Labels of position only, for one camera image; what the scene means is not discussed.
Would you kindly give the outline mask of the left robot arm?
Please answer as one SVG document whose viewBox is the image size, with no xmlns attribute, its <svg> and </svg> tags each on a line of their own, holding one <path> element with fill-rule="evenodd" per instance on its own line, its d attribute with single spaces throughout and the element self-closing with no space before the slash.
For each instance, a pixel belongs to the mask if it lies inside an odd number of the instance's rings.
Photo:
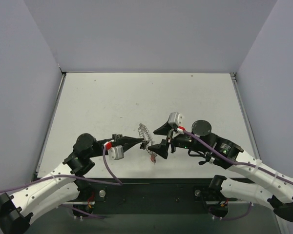
<svg viewBox="0 0 293 234">
<path fill-rule="evenodd" d="M 72 153 L 55 169 L 39 180 L 15 188 L 14 193 L 0 192 L 0 229 L 4 234 L 23 234 L 39 217 L 68 201 L 86 200 L 96 181 L 86 178 L 95 163 L 93 157 L 112 160 L 124 158 L 124 153 L 148 141 L 114 134 L 112 138 L 96 140 L 91 134 L 78 136 Z"/>
</svg>

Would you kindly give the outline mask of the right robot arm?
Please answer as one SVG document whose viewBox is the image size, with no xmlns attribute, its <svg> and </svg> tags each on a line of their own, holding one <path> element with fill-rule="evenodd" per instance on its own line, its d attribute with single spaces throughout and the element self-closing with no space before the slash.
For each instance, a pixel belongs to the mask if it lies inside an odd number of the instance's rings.
<svg viewBox="0 0 293 234">
<path fill-rule="evenodd" d="M 293 178 L 273 170 L 236 143 L 214 134 L 209 122 L 197 120 L 188 132 L 179 120 L 168 120 L 153 133 L 166 138 L 148 149 L 164 159 L 177 148 L 187 149 L 189 156 L 204 159 L 199 165 L 209 163 L 251 180 L 251 183 L 243 183 L 215 175 L 209 184 L 210 190 L 225 198 L 267 207 L 293 223 Z"/>
</svg>

